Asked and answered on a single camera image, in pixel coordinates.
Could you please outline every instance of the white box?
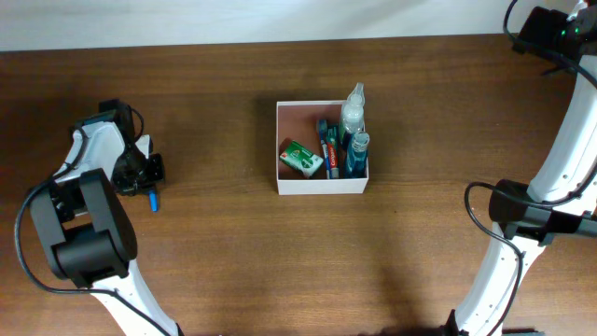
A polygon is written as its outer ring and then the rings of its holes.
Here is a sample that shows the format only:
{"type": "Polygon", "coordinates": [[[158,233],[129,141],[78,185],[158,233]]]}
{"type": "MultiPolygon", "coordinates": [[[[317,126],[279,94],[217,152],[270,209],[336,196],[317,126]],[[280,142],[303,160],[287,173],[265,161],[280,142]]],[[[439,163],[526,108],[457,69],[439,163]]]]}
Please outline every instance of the white box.
{"type": "Polygon", "coordinates": [[[280,145],[286,138],[296,140],[313,153],[322,156],[316,122],[318,119],[327,119],[328,123],[338,123],[342,103],[344,101],[278,102],[276,106],[276,181],[278,183],[278,194],[363,193],[369,181],[368,160],[364,178],[347,179],[326,179],[325,163],[312,179],[306,179],[280,161],[280,145]]]}

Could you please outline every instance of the wooden table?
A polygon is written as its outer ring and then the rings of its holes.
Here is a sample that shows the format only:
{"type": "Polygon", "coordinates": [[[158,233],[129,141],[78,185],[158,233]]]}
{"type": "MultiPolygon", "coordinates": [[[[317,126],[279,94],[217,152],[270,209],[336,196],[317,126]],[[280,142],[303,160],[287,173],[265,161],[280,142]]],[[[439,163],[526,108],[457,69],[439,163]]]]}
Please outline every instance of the wooden table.
{"type": "MultiPolygon", "coordinates": [[[[489,238],[464,205],[471,180],[528,182],[575,80],[501,35],[0,54],[0,330],[118,335],[90,297],[50,295],[19,267],[25,191],[63,161],[67,128],[119,97],[141,111],[166,166],[161,209],[121,198],[139,265],[186,335],[347,335],[445,322],[489,238]],[[277,101],[343,99],[365,82],[363,195],[276,193],[277,101]]],[[[488,195],[475,192],[486,223],[488,195]]],[[[31,219],[25,256],[49,272],[31,219]]],[[[548,335],[597,329],[597,245],[558,239],[507,319],[548,335]]]]}

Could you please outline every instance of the plastic bottle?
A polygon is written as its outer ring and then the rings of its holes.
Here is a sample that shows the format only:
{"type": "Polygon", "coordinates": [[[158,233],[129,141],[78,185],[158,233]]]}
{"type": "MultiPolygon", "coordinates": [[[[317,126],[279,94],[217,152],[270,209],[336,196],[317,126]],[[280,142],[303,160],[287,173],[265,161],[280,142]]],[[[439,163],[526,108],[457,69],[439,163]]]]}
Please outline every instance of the plastic bottle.
{"type": "Polygon", "coordinates": [[[369,146],[369,134],[359,132],[353,135],[346,153],[345,178],[365,177],[367,167],[367,154],[369,146]]]}
{"type": "Polygon", "coordinates": [[[357,83],[353,92],[342,104],[340,114],[340,144],[344,150],[348,148],[353,134],[365,129],[365,90],[363,83],[357,83]]]}

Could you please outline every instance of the toiletry item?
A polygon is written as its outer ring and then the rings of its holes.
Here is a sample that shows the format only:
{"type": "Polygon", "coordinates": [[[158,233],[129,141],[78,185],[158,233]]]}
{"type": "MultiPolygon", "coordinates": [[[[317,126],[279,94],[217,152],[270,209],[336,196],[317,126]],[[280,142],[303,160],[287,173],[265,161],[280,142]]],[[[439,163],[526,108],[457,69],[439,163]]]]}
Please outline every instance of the toiletry item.
{"type": "Polygon", "coordinates": [[[317,133],[319,134],[319,142],[321,143],[321,148],[324,152],[324,161],[326,162],[326,175],[327,179],[329,179],[331,175],[331,170],[329,168],[329,156],[327,154],[327,144],[326,144],[326,135],[327,135],[327,120],[319,119],[317,120],[317,133]]]}
{"type": "Polygon", "coordinates": [[[338,163],[338,142],[336,141],[336,137],[328,133],[326,138],[326,144],[327,155],[329,158],[329,176],[331,179],[338,179],[340,178],[340,168],[338,163]]]}
{"type": "Polygon", "coordinates": [[[296,141],[292,141],[290,145],[280,154],[280,161],[284,162],[289,167],[298,170],[305,177],[310,178],[322,163],[324,159],[311,153],[311,151],[296,141]]]}
{"type": "Polygon", "coordinates": [[[365,177],[367,166],[367,154],[369,145],[369,134],[359,132],[353,135],[346,153],[346,168],[344,177],[362,178],[365,177]]]}
{"type": "Polygon", "coordinates": [[[338,152],[340,139],[338,138],[338,124],[327,125],[327,136],[334,138],[334,149],[338,152]]]}
{"type": "Polygon", "coordinates": [[[348,148],[353,134],[365,130],[365,89],[363,83],[357,83],[353,92],[342,104],[340,114],[340,144],[344,150],[348,148]]]}

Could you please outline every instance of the white wall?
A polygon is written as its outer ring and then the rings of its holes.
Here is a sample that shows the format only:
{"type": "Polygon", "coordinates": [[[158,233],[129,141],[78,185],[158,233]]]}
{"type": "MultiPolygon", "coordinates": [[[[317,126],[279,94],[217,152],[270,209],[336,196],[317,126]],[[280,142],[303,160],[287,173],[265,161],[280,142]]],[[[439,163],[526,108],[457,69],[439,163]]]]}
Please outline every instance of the white wall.
{"type": "MultiPolygon", "coordinates": [[[[518,31],[540,3],[520,0],[511,29],[518,31]]],[[[509,0],[0,0],[0,50],[500,33],[508,4],[509,0]]]]}

